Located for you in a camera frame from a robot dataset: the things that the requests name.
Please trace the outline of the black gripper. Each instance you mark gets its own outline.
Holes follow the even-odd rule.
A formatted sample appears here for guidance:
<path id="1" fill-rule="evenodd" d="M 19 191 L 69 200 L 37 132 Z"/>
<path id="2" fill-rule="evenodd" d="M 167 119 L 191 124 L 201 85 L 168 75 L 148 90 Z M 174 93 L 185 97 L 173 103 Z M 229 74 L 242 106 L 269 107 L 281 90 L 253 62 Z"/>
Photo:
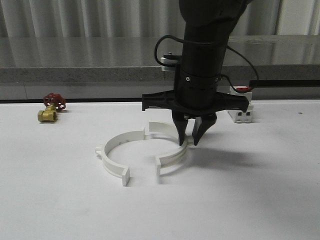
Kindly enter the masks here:
<path id="1" fill-rule="evenodd" d="M 232 95 L 217 91 L 219 75 L 199 77 L 188 74 L 178 65 L 175 69 L 173 90 L 143 94 L 142 110 L 170 109 L 173 123 L 177 129 L 178 142 L 182 146 L 185 141 L 188 119 L 195 118 L 192 137 L 193 144 L 198 145 L 205 132 L 216 123 L 217 115 L 223 110 L 241 110 L 246 112 L 249 101 L 245 96 Z"/>

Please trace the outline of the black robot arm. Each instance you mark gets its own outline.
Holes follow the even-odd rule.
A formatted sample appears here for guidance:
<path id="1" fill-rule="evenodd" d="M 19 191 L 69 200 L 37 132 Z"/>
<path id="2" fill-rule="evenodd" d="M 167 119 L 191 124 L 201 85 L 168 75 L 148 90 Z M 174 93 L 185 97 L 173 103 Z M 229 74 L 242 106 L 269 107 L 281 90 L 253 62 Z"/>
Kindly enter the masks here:
<path id="1" fill-rule="evenodd" d="M 173 90 L 142 96 L 142 109 L 170 109 L 179 144 L 185 140 L 189 119 L 195 119 L 192 137 L 197 145 L 216 123 L 223 110 L 246 112 L 245 96 L 217 91 L 230 34 L 249 4 L 248 0 L 181 0 L 179 10 L 185 21 L 182 55 L 174 56 Z"/>

